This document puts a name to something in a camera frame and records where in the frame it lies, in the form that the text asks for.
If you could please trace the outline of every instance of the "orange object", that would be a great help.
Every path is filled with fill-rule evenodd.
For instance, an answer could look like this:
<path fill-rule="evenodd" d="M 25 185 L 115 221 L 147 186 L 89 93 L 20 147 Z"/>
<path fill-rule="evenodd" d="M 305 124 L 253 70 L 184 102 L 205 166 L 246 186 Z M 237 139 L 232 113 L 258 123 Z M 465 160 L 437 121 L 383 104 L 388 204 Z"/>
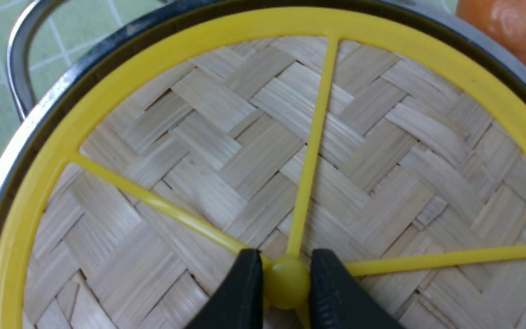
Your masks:
<path fill-rule="evenodd" d="M 460 0 L 457 15 L 526 64 L 526 0 Z"/>

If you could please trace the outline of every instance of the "steamer basket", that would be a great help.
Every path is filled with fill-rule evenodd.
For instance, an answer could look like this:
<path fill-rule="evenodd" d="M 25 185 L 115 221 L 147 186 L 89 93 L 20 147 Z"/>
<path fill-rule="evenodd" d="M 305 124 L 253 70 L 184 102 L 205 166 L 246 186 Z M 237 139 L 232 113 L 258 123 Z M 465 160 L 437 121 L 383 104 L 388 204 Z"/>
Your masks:
<path fill-rule="evenodd" d="M 412 6 L 263 3 L 159 9 L 36 106 L 0 162 L 0 328 L 183 328 L 241 246 L 283 255 L 327 81 L 301 258 L 407 329 L 526 329 L 526 68 Z"/>

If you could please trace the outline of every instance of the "bamboo steamer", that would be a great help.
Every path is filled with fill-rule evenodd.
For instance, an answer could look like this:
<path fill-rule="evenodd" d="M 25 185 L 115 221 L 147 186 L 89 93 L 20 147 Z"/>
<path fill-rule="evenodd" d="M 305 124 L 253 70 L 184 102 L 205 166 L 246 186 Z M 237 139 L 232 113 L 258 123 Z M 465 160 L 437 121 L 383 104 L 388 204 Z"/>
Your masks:
<path fill-rule="evenodd" d="M 87 158 L 270 258 L 286 247 L 327 41 L 258 39 L 146 83 Z M 526 244 L 526 156 L 471 96 L 421 64 L 338 49 L 302 257 L 344 262 Z M 75 164 L 42 215 L 25 328 L 183 328 L 234 255 Z M 526 329 L 526 260 L 359 278 L 407 329 Z M 273 308 L 269 328 L 295 328 Z"/>

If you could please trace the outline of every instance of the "yellow knob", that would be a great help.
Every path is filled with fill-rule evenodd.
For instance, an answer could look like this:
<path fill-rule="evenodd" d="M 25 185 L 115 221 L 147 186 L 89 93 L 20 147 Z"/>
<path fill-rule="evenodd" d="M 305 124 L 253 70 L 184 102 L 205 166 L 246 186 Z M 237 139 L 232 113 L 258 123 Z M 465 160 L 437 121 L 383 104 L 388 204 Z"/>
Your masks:
<path fill-rule="evenodd" d="M 310 273 L 300 258 L 281 256 L 263 271 L 263 294 L 276 308 L 296 308 L 307 300 L 309 293 Z"/>

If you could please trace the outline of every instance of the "yellow plastic frame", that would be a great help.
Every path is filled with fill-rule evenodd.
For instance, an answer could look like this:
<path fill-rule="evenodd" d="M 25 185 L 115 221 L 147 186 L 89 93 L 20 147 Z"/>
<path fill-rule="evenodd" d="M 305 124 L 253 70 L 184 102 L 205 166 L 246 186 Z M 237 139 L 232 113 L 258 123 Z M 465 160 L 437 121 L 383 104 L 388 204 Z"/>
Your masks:
<path fill-rule="evenodd" d="M 199 223 L 191 214 L 179 213 L 169 202 L 82 157 L 78 154 L 79 145 L 127 95 L 170 67 L 221 46 L 282 35 L 326 36 L 330 43 L 355 40 L 425 64 L 478 100 L 526 152 L 526 104 L 473 60 L 420 31 L 374 16 L 323 8 L 264 9 L 197 25 L 158 42 L 110 73 L 77 103 L 43 146 L 20 186 L 0 238 L 0 329 L 21 328 L 29 253 L 48 196 L 68 162 L 75 162 L 120 189 L 141 196 L 140 200 L 166 214 L 181 216 L 180 221 L 194 225 L 193 229 L 197 231 L 209 231 L 207 223 Z M 333 69 L 327 66 L 321 83 L 324 89 L 329 86 Z M 326 110 L 326 105 L 322 106 L 321 102 L 326 102 L 327 97 L 327 92 L 321 89 L 316 111 L 322 107 Z M 323 121 L 323 118 L 312 123 L 313 126 L 320 125 L 310 136 L 310 141 L 315 140 L 315 143 L 319 142 L 318 134 L 323 126 L 321 122 L 318 124 L 319 120 Z M 310 179 L 305 175 L 313 175 L 315 170 L 316 157 L 310 158 L 303 179 Z M 304 207 L 301 202 L 307 202 L 305 194 L 309 197 L 308 191 L 302 189 L 300 193 L 304 196 L 298 196 L 296 208 Z M 211 238 L 233 252 L 244 246 L 227 239 L 223 233 Z M 300 243 L 301 238 L 293 242 L 291 250 Z M 526 258 L 526 246 L 375 260 L 351 264 L 348 268 L 355 275 L 368 275 L 516 258 Z"/>

